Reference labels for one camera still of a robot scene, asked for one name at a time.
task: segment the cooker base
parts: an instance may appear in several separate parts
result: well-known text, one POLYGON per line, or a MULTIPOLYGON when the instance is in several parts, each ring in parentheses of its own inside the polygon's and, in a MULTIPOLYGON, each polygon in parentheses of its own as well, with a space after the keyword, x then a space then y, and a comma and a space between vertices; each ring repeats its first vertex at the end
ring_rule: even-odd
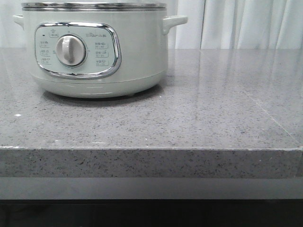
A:
POLYGON ((147 90, 160 82, 166 71, 130 81, 115 83, 61 83, 33 77, 43 89, 61 96, 74 98, 110 98, 132 95, 147 90))

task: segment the control panel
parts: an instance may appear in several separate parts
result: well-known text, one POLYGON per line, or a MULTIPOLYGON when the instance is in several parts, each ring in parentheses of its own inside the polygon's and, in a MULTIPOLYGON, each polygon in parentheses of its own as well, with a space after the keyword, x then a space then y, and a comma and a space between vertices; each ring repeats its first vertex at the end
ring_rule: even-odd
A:
POLYGON ((118 36, 106 24, 43 23, 35 32, 35 49, 38 65, 65 79, 107 77, 121 64, 118 36))

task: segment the white knob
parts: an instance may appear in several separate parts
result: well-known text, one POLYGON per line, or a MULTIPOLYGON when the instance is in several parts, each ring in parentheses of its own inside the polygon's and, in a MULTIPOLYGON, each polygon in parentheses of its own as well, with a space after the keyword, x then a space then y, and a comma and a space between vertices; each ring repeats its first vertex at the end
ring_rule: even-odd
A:
POLYGON ((75 66, 84 60, 85 46, 79 38, 65 35, 57 42, 56 54, 63 64, 75 66))

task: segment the white cooker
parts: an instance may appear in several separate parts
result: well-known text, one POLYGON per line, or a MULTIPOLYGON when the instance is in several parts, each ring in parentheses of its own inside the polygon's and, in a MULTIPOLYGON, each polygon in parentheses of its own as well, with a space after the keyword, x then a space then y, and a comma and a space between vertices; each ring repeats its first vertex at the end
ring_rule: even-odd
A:
POLYGON ((30 73, 52 93, 114 97, 148 89, 168 68, 169 29, 161 3, 22 3, 30 73))

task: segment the quartz countertop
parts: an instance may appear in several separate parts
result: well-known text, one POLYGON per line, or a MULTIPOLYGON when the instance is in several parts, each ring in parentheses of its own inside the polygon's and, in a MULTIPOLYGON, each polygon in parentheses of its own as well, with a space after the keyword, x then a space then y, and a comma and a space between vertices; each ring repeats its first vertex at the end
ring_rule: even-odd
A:
POLYGON ((77 99, 2 48, 0 79, 0 177, 303 176, 302 50, 171 50, 155 87, 77 99))

